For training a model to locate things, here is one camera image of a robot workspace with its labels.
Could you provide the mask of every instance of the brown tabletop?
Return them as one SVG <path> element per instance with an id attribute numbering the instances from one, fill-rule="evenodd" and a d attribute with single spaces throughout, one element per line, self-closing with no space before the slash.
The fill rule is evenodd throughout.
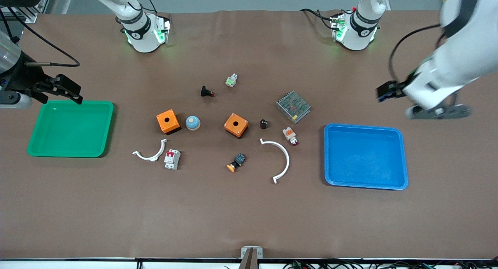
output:
<path id="1" fill-rule="evenodd" d="M 217 12 L 172 16 L 170 45 L 140 54 L 114 16 L 42 15 L 33 27 L 81 62 L 45 68 L 82 86 L 86 100 L 116 106 L 109 152 L 97 159 L 44 158 L 26 147 L 40 104 L 1 110 L 0 253 L 24 257 L 230 257 L 263 246 L 269 258 L 492 258 L 498 248 L 497 75 L 461 91 L 473 107 L 462 120 L 412 121 L 408 99 L 378 103 L 389 80 L 388 55 L 406 33 L 438 22 L 438 12 L 387 12 L 375 41 L 347 51 L 302 12 Z M 404 77 L 434 49 L 440 31 L 403 43 L 395 69 Z M 35 60 L 68 62 L 26 32 Z M 237 73 L 230 89 L 226 78 Z M 202 85 L 217 93 L 199 96 Z M 292 125 L 275 101 L 295 90 L 313 107 Z M 172 108 L 198 131 L 165 136 L 155 115 Z M 241 140 L 223 124 L 250 123 Z M 262 118 L 270 122 L 259 128 Z M 323 128 L 331 122 L 395 127 L 404 135 L 409 187 L 387 191 L 334 187 L 323 175 Z M 292 126 L 300 145 L 285 141 Z M 163 157 L 182 152 L 178 171 Z M 259 138 L 284 144 L 282 152 Z M 226 165 L 242 152 L 237 173 Z"/>

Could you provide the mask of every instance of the green tray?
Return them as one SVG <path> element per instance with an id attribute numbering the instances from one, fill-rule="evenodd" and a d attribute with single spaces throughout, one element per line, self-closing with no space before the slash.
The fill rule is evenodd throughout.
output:
<path id="1" fill-rule="evenodd" d="M 31 156 L 99 157 L 114 105 L 108 101 L 48 101 L 41 106 L 27 152 Z"/>

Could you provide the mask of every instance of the metal bracket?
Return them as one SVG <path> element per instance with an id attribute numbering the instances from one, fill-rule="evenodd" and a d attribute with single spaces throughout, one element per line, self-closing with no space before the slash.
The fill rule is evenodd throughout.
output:
<path id="1" fill-rule="evenodd" d="M 458 94 L 455 92 L 450 96 L 453 99 L 449 104 L 442 102 L 438 106 L 427 111 L 420 106 L 413 106 L 406 109 L 406 117 L 409 119 L 460 119 L 471 115 L 471 109 L 464 104 L 456 104 Z"/>
<path id="2" fill-rule="evenodd" d="M 238 269 L 258 269 L 258 259 L 263 258 L 261 246 L 243 246 L 240 253 L 242 261 Z"/>

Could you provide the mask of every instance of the orange button housing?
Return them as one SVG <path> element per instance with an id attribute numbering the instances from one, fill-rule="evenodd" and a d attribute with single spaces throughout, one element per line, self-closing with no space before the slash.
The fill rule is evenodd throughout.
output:
<path id="1" fill-rule="evenodd" d="M 182 129 L 173 110 L 165 111 L 156 117 L 157 122 L 159 122 L 159 126 L 161 127 L 161 131 L 163 131 L 166 135 L 175 133 L 176 131 Z"/>
<path id="2" fill-rule="evenodd" d="M 228 120 L 224 123 L 224 129 L 237 138 L 242 138 L 242 135 L 248 127 L 249 122 L 235 114 L 230 115 Z"/>

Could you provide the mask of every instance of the curved white tube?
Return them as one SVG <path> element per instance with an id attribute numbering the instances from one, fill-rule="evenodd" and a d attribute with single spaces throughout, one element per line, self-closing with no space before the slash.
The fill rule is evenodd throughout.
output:
<path id="1" fill-rule="evenodd" d="M 154 155 L 154 156 L 151 156 L 151 157 L 143 157 L 140 152 L 137 150 L 135 152 L 133 152 L 133 154 L 135 154 L 136 156 L 140 157 L 141 159 L 143 160 L 147 160 L 147 161 L 150 161 L 150 162 L 155 162 L 157 161 L 157 159 L 159 159 L 159 157 L 161 156 L 161 154 L 163 153 L 164 151 L 164 147 L 166 146 L 165 143 L 167 142 L 168 140 L 166 139 L 163 139 L 161 140 L 161 148 L 160 150 Z"/>
<path id="2" fill-rule="evenodd" d="M 281 149 L 283 151 L 283 153 L 285 154 L 285 159 L 287 160 L 287 164 L 285 165 L 285 169 L 280 174 L 278 174 L 274 177 L 274 183 L 277 184 L 277 180 L 280 179 L 285 174 L 285 172 L 287 172 L 287 170 L 289 168 L 289 164 L 290 164 L 289 153 L 285 150 L 285 147 L 283 147 L 279 143 L 276 143 L 275 141 L 271 141 L 271 140 L 263 141 L 263 139 L 260 138 L 260 142 L 262 145 L 266 145 L 266 144 L 274 145 L 274 146 L 278 147 L 279 149 Z"/>

